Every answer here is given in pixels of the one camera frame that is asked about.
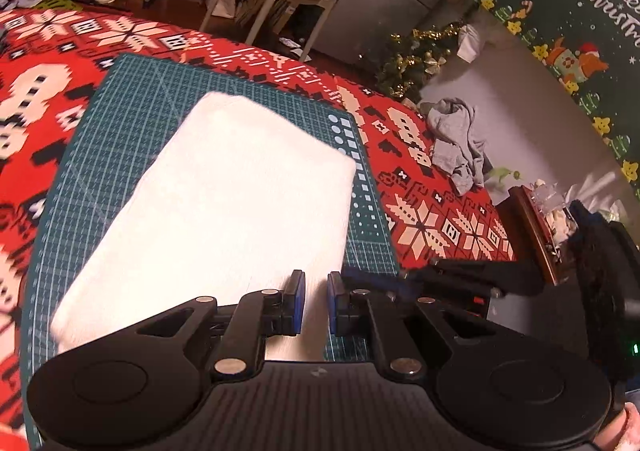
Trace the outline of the person right hand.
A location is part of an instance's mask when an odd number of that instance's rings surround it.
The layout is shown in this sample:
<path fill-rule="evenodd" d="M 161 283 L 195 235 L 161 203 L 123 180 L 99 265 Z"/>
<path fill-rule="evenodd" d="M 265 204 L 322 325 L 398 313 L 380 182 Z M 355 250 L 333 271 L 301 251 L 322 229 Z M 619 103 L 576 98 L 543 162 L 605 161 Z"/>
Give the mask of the person right hand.
<path fill-rule="evenodd" d="M 637 407 L 626 402 L 623 411 L 593 439 L 604 451 L 638 451 L 640 449 L 640 415 Z"/>

